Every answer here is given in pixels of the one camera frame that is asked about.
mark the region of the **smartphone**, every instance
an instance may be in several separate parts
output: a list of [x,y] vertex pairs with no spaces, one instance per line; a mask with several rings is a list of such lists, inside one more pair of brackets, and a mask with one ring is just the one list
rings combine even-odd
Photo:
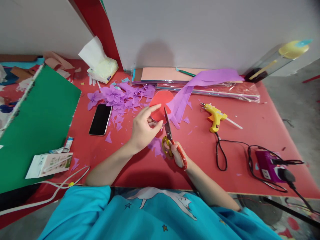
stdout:
[[99,104],[97,106],[97,110],[94,114],[89,130],[90,135],[103,136],[106,134],[111,112],[112,107],[108,107],[105,104]]

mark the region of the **cat print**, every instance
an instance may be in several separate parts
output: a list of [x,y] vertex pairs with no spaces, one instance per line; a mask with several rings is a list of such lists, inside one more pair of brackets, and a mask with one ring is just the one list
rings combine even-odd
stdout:
[[142,209],[148,199],[153,198],[156,194],[163,193],[170,197],[177,205],[178,207],[189,217],[191,217],[193,220],[197,220],[197,218],[190,212],[191,209],[189,207],[189,204],[191,201],[188,198],[185,198],[184,195],[186,192],[176,193],[176,192],[170,192],[168,190],[160,190],[158,188],[154,187],[146,187],[140,189],[135,195],[128,197],[127,199],[142,199],[142,203],[140,206],[140,209]]

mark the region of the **blue shirt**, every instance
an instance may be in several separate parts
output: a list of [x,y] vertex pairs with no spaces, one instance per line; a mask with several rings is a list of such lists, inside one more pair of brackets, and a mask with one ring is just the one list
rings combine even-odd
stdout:
[[153,187],[67,190],[39,239],[281,239],[247,208],[209,207],[186,192]]

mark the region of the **hand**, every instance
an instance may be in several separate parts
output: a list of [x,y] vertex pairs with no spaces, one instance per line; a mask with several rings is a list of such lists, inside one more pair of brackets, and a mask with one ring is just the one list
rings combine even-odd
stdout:
[[180,156],[180,153],[178,152],[177,148],[178,148],[178,145],[180,146],[182,152],[183,152],[183,155],[186,157],[187,159],[187,163],[188,163],[188,168],[189,168],[189,163],[192,162],[192,160],[187,156],[186,152],[183,150],[181,144],[179,142],[175,142],[175,144],[173,145],[170,141],[169,141],[169,144],[170,146],[167,145],[167,143],[165,142],[164,143],[164,147],[166,148],[166,150],[168,151],[170,148],[171,148],[171,151],[172,151],[172,154],[174,155],[174,161],[176,162],[176,165],[179,167],[179,168],[183,168],[183,161],[182,161],[182,158]]
[[160,107],[161,104],[146,107],[133,120],[132,134],[128,143],[133,147],[134,154],[144,149],[162,128],[163,120],[156,123],[150,117],[150,114]]

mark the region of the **red table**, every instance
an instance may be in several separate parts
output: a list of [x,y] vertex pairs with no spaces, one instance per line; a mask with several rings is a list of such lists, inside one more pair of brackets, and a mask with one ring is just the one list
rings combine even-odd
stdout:
[[[123,128],[117,132],[113,124],[107,129],[107,134],[111,131],[112,144],[105,141],[106,136],[90,136],[88,134],[95,113],[95,107],[88,111],[87,105],[89,99],[87,93],[93,93],[98,90],[98,85],[90,86],[87,76],[87,65],[81,60],[70,60],[76,67],[81,67],[82,72],[76,73],[74,84],[82,90],[82,94],[77,106],[72,125],[68,136],[74,137],[71,151],[74,157],[79,158],[79,166],[74,171],[67,171],[56,174],[51,179],[52,182],[62,183],[68,176],[81,169],[85,165],[91,166],[92,170],[98,163],[106,159],[113,152],[119,149],[122,144],[129,140],[131,136],[131,127],[134,116],[137,114],[125,114]],[[112,82],[120,83],[121,79],[128,77],[122,69],[113,76]],[[212,103],[213,106],[226,113],[228,117],[243,127],[242,130],[236,128],[227,121],[221,122],[219,135],[222,139],[242,141],[248,144],[263,146],[269,150],[279,152],[284,160],[301,159],[297,148],[295,147],[285,125],[283,124],[266,88],[262,83],[257,84],[261,94],[261,103],[249,103],[236,99],[210,97],[202,95],[191,95],[190,101],[193,109],[186,107],[184,118],[189,117],[190,124],[182,122],[181,129],[172,127],[172,134],[175,141],[179,141],[185,149],[188,156],[196,162],[212,179],[214,179],[227,192],[240,194],[257,194],[272,196],[291,196],[296,194],[289,189],[286,184],[281,184],[288,189],[288,193],[275,191],[264,183],[255,180],[248,169],[246,147],[236,143],[222,142],[223,149],[228,158],[228,170],[220,171],[216,166],[215,144],[216,137],[209,132],[212,122],[207,119],[208,112],[201,112],[200,101]],[[165,131],[159,132],[157,137],[162,138]],[[223,164],[222,153],[219,152],[219,159]],[[288,169],[295,175],[295,186],[305,198],[320,199],[320,190],[317,188],[306,165],[289,166]],[[261,176],[259,170],[254,170],[257,176]],[[74,176],[71,181],[76,181],[83,173]],[[145,148],[136,154],[129,163],[123,168],[113,186],[119,187],[147,187],[168,189],[192,189],[192,183],[185,172],[177,169],[173,161],[162,159],[159,155],[155,157],[154,152]],[[48,199],[55,191],[55,187],[45,185],[29,199],[30,202],[37,202]],[[57,197],[63,196],[64,190],[60,190]],[[14,214],[6,215],[6,223],[13,222],[18,218],[36,210],[22,210]]]

